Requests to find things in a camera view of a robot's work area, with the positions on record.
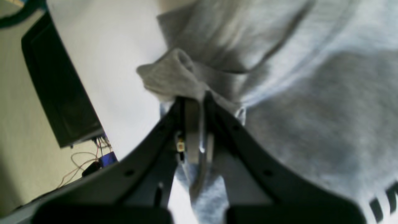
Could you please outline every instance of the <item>gray fabric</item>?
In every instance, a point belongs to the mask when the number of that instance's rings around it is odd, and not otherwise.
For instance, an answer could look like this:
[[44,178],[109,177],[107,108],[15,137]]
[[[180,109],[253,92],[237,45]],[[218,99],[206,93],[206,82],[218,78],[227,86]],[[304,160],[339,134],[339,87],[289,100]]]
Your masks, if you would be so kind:
[[[138,73],[161,102],[211,90],[232,114],[246,110],[246,129],[282,164],[368,223],[375,198],[380,223],[398,223],[386,196],[398,178],[397,1],[201,0],[159,19],[170,50]],[[193,170],[205,178],[190,185],[198,220],[220,223],[221,177]]]

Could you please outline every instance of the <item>gray hoodie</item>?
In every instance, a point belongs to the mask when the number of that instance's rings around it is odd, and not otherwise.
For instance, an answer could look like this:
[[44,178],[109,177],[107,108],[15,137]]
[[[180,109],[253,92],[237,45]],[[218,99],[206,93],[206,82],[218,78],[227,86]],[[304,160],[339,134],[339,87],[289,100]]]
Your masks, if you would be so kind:
[[[211,90],[286,167],[398,223],[398,1],[201,0],[159,23],[170,50],[138,73],[161,102]],[[201,223],[222,221],[223,185],[209,169],[191,194]]]

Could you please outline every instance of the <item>beige floor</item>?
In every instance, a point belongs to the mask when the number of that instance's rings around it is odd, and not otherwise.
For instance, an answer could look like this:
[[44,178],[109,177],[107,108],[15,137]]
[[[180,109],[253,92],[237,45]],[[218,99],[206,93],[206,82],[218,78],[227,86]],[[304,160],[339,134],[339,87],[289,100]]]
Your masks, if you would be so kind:
[[[0,0],[0,17],[18,9]],[[55,189],[75,169],[72,153],[96,152],[92,142],[60,149],[41,107],[21,50],[22,36],[41,15],[37,12],[17,26],[0,29],[0,217]],[[79,154],[76,161],[91,158]]]

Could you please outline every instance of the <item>black lettering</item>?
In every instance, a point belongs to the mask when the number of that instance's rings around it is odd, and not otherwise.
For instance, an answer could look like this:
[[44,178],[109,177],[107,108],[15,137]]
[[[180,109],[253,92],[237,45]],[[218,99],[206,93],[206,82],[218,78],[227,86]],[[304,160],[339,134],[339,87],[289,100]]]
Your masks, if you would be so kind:
[[386,190],[388,203],[390,204],[390,213],[394,213],[397,210],[397,198],[398,194],[398,182],[395,182],[390,188]]
[[381,206],[377,198],[373,199],[369,205],[371,206],[373,214],[376,218],[376,222],[381,222],[383,220],[383,211],[381,210]]

